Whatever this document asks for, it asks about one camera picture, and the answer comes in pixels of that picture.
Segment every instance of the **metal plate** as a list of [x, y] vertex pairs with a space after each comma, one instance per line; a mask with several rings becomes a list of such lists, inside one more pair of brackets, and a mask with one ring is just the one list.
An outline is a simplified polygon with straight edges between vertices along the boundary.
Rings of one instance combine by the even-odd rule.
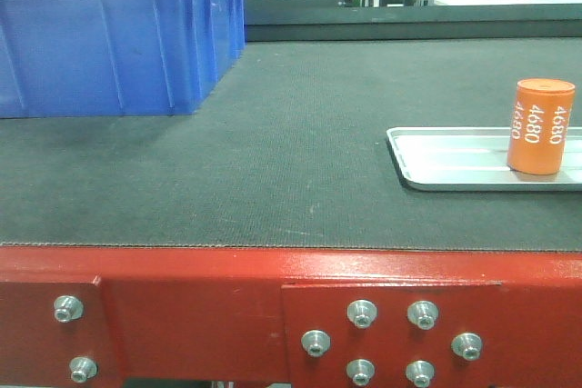
[[509, 128], [395, 127], [386, 134], [402, 178], [418, 190], [582, 190], [582, 127], [568, 129], [560, 172], [544, 176], [507, 166]]

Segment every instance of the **silver tray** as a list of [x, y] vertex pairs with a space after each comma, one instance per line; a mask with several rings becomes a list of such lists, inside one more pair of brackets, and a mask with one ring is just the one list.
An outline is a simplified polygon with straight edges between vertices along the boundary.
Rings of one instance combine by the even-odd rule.
[[395, 127], [387, 139], [402, 178], [422, 191], [580, 191], [582, 127], [569, 127], [557, 174], [507, 167], [509, 128]]

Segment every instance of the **red steel beam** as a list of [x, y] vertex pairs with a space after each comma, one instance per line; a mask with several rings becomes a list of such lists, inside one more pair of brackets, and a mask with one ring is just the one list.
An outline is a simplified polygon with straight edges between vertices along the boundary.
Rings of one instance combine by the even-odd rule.
[[[74, 295], [84, 314], [54, 318]], [[377, 320], [359, 330], [355, 299]], [[431, 331], [407, 306], [434, 301]], [[78, 386], [69, 362], [98, 364], [91, 387], [128, 377], [354, 386], [346, 364], [376, 365], [370, 386], [411, 385], [406, 364], [436, 367], [431, 387], [557, 387], [582, 380], [582, 255], [308, 249], [0, 247], [0, 385]], [[332, 346], [307, 356], [302, 333]], [[477, 332], [481, 359], [450, 350]]]

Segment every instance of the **plastic crate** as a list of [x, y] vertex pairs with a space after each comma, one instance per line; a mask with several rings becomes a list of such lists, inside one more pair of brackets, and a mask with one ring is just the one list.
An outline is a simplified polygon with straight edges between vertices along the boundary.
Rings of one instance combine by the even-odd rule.
[[0, 117], [192, 114], [243, 22], [243, 0], [0, 0]]

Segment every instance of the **bolt head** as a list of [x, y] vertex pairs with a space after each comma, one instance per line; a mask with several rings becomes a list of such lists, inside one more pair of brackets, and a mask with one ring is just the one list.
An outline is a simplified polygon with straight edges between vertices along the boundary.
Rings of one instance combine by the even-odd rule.
[[71, 379], [73, 380], [73, 382], [76, 382], [76, 383], [85, 383], [85, 382], [87, 382], [87, 376], [86, 376], [86, 374], [84, 374], [81, 371], [72, 372], [71, 373]]
[[424, 374], [415, 377], [414, 381], [416, 388], [427, 388], [430, 385], [430, 378]]
[[370, 327], [370, 324], [372, 324], [372, 319], [369, 315], [362, 313], [354, 318], [354, 324], [360, 329], [365, 329]]
[[463, 350], [463, 358], [468, 361], [475, 361], [479, 359], [480, 355], [481, 352], [476, 347], [467, 347], [465, 350]]
[[308, 347], [307, 353], [309, 354], [309, 356], [318, 358], [319, 356], [324, 354], [324, 348], [320, 344], [311, 344]]
[[423, 331], [427, 331], [435, 327], [435, 319], [430, 315], [424, 315], [422, 317], [418, 317], [416, 325]]
[[364, 373], [355, 374], [352, 381], [357, 386], [366, 386], [370, 383], [370, 377]]
[[69, 323], [73, 320], [73, 315], [67, 309], [59, 308], [55, 310], [55, 319], [60, 323]]

